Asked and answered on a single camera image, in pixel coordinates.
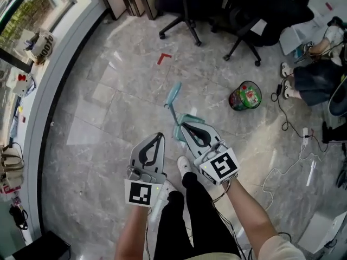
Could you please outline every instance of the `gray tile floor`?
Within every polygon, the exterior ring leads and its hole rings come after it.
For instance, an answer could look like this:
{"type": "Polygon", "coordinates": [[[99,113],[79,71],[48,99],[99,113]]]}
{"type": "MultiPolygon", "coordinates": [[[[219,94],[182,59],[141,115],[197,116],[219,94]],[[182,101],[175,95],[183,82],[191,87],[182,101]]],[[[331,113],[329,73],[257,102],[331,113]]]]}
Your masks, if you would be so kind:
{"type": "MultiPolygon", "coordinates": [[[[271,203],[271,195],[261,187],[269,171],[285,172],[298,159],[301,139],[291,129],[281,130],[285,117],[270,100],[280,81],[279,64],[285,59],[279,45],[258,49],[261,67],[254,65],[254,56],[244,44],[225,62],[222,56],[236,41],[234,36],[212,34],[207,24],[197,23],[201,47],[194,45],[184,24],[160,40],[158,32],[173,18],[165,15],[149,21],[123,15],[114,23],[99,25],[63,89],[47,140],[42,207],[46,230],[72,245],[73,259],[112,259],[130,210],[124,203],[126,166],[132,147],[147,135],[164,133],[165,171],[184,191],[176,159],[189,152],[172,138],[174,121],[163,107],[177,81],[183,87],[176,111],[196,113],[219,131],[241,164],[240,181],[263,207],[271,203]],[[161,53],[172,58],[165,58],[159,66],[161,53]],[[228,96],[244,80],[259,85],[263,101],[256,110],[235,112],[228,96]]],[[[303,127],[312,128],[318,138],[323,120],[338,122],[328,116],[326,104],[308,108],[299,100],[281,100],[281,105],[300,132],[303,127]]],[[[277,230],[289,232],[294,242],[317,207],[334,203],[338,211],[347,208],[345,193],[334,187],[342,161],[340,146],[331,145],[324,154],[310,140],[301,157],[308,159],[284,176],[273,172],[265,186],[274,196],[268,210],[273,223],[277,230]],[[318,161],[311,185],[306,187],[314,158],[311,152],[323,162],[318,161]]],[[[221,193],[200,179],[212,197],[221,193]]],[[[227,198],[217,207],[240,228],[227,198]]],[[[187,212],[184,216],[189,226],[187,212]]],[[[151,220],[153,256],[158,217],[151,220]]]]}

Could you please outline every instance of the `office chair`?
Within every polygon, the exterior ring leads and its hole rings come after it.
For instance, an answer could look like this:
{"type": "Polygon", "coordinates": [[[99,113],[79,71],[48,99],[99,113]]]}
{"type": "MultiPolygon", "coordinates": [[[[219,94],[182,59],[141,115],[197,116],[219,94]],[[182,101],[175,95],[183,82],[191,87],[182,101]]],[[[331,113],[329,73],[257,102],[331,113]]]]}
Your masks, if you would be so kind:
{"type": "Polygon", "coordinates": [[[178,17],[174,21],[159,32],[159,37],[161,40],[166,38],[166,31],[176,26],[180,22],[185,22],[195,39],[195,44],[197,46],[201,45],[201,41],[194,29],[194,20],[207,19],[209,12],[209,0],[156,0],[155,6],[159,12],[164,11],[172,14],[178,14],[178,17]]]}
{"type": "Polygon", "coordinates": [[[228,15],[229,26],[221,27],[214,24],[211,31],[225,30],[238,36],[230,52],[225,55],[228,61],[240,44],[244,41],[256,57],[255,65],[261,64],[261,58],[255,46],[273,46],[278,43],[282,31],[286,27],[310,21],[313,12],[307,7],[309,0],[240,0],[239,5],[233,5],[228,15]],[[262,35],[251,31],[259,20],[267,22],[262,35]]]}

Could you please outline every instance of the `black baseboard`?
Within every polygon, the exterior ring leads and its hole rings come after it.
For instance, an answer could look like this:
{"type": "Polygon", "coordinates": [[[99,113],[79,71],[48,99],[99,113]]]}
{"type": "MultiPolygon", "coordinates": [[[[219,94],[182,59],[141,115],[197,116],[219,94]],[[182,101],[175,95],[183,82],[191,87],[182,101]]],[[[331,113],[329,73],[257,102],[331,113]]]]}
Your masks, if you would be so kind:
{"type": "Polygon", "coordinates": [[[38,208],[38,219],[40,222],[40,229],[41,229],[41,234],[45,234],[45,229],[44,229],[44,223],[43,223],[43,217],[42,217],[42,197],[41,197],[41,193],[42,193],[42,171],[43,171],[43,161],[44,161],[44,152],[46,151],[46,144],[47,144],[47,137],[48,137],[48,133],[49,133],[49,129],[50,129],[50,123],[52,122],[53,119],[53,115],[57,106],[57,103],[59,101],[61,92],[65,86],[66,80],[69,77],[69,74],[72,70],[72,68],[74,67],[76,60],[78,59],[79,55],[81,54],[84,46],[86,45],[86,43],[88,42],[88,40],[90,39],[90,37],[92,36],[92,34],[95,32],[95,30],[97,29],[97,27],[100,25],[100,23],[102,22],[102,20],[107,16],[107,14],[110,13],[110,9],[106,9],[102,15],[98,18],[98,20],[93,24],[93,26],[91,27],[91,29],[88,31],[88,33],[86,34],[86,36],[83,38],[83,40],[81,41],[80,45],[77,47],[77,50],[75,52],[75,54],[72,56],[71,61],[69,62],[63,76],[62,79],[59,83],[59,86],[55,92],[55,95],[53,97],[53,101],[51,104],[51,107],[49,109],[49,113],[47,116],[47,120],[46,120],[46,125],[44,126],[44,131],[43,131],[43,136],[42,136],[42,142],[41,142],[41,148],[40,148],[40,156],[38,159],[38,169],[37,169],[37,208],[38,208]]]}

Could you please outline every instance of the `teal dustpan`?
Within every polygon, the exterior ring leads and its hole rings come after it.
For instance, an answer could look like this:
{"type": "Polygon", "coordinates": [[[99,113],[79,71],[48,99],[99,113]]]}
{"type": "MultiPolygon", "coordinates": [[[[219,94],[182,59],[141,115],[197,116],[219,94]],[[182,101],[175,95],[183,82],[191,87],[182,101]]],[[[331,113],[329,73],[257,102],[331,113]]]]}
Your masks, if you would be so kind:
{"type": "Polygon", "coordinates": [[[173,128],[173,136],[175,137],[176,140],[179,141],[185,141],[185,138],[183,136],[183,133],[181,131],[181,124],[184,122],[198,122],[200,124],[204,124],[205,121],[203,119],[200,119],[194,115],[190,115],[190,114],[180,114],[178,117],[176,116],[175,113],[175,109],[173,106],[173,102],[175,100],[175,98],[177,97],[179,90],[181,89],[182,83],[176,83],[172,89],[170,90],[170,93],[168,95],[168,98],[166,99],[166,103],[164,105],[164,107],[168,107],[173,119],[175,120],[175,127],[173,128]]]}

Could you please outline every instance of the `trash can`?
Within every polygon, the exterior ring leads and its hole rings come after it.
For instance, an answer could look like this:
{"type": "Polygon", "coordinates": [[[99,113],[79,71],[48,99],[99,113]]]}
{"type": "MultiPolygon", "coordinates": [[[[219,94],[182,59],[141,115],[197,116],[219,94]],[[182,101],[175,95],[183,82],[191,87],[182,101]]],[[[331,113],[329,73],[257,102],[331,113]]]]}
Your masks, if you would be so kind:
{"type": "Polygon", "coordinates": [[[252,81],[245,81],[230,94],[229,104],[235,111],[256,109],[261,102],[261,90],[252,81]]]}

